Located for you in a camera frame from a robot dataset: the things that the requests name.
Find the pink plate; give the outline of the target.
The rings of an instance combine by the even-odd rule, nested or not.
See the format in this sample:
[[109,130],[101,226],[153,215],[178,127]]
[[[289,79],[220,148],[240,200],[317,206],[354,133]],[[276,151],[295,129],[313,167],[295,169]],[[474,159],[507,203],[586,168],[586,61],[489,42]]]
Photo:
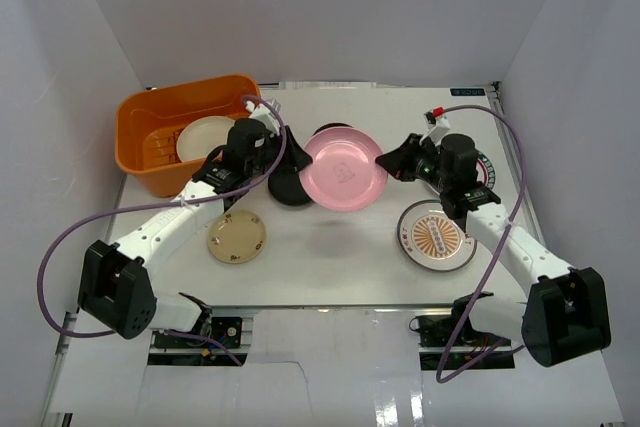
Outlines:
[[300,172],[300,182],[318,205],[354,212],[373,204],[384,192],[388,174],[376,163],[382,150],[364,132],[330,127],[314,134],[304,151],[312,163]]

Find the cream plate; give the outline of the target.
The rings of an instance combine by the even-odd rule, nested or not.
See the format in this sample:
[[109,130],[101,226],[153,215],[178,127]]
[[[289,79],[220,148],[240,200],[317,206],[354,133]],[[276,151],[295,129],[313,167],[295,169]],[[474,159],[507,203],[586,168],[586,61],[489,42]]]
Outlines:
[[206,158],[227,141],[235,121],[225,116],[207,116],[187,125],[180,133],[176,152],[183,163]]

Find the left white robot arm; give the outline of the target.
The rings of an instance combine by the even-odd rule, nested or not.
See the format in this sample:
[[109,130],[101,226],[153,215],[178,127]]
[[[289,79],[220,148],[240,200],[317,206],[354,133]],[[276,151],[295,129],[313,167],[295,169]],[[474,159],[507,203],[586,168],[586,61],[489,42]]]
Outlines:
[[260,121],[240,119],[165,209],[111,244],[88,247],[79,307],[124,339],[146,329],[175,330],[188,345],[211,334],[204,305],[188,294],[158,297],[152,280],[187,240],[222,216],[249,189],[277,170],[299,173],[312,158],[290,128],[271,132]]

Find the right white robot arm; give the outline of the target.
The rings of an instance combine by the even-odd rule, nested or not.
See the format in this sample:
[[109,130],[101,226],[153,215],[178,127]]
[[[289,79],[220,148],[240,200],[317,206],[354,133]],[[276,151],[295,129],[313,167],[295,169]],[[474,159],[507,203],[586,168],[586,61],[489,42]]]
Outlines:
[[486,334],[526,348],[544,367],[601,351],[611,344],[606,289],[592,267],[575,268],[523,228],[501,199],[478,178],[479,152],[463,134],[439,143],[410,135],[376,163],[402,182],[421,180],[439,194],[445,215],[492,252],[526,296],[515,303],[481,286],[456,300],[449,343],[472,346]]

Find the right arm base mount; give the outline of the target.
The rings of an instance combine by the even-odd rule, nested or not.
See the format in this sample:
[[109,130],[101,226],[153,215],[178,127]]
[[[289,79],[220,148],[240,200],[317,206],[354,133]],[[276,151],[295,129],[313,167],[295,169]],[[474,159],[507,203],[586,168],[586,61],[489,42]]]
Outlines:
[[[450,316],[421,315],[408,324],[411,332],[419,336],[419,358],[423,371],[435,371],[456,322]],[[462,331],[449,354],[445,369],[456,370],[481,356],[501,339],[493,334]],[[472,369],[514,369],[514,354],[510,341],[505,341],[493,353],[472,366]]]

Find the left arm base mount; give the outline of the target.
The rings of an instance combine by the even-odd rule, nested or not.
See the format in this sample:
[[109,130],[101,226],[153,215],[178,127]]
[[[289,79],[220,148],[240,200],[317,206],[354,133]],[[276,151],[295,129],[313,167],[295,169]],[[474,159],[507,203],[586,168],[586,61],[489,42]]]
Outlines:
[[174,367],[241,367],[247,354],[241,353],[243,319],[224,316],[202,303],[194,328],[174,335],[164,331],[152,337],[148,364]]

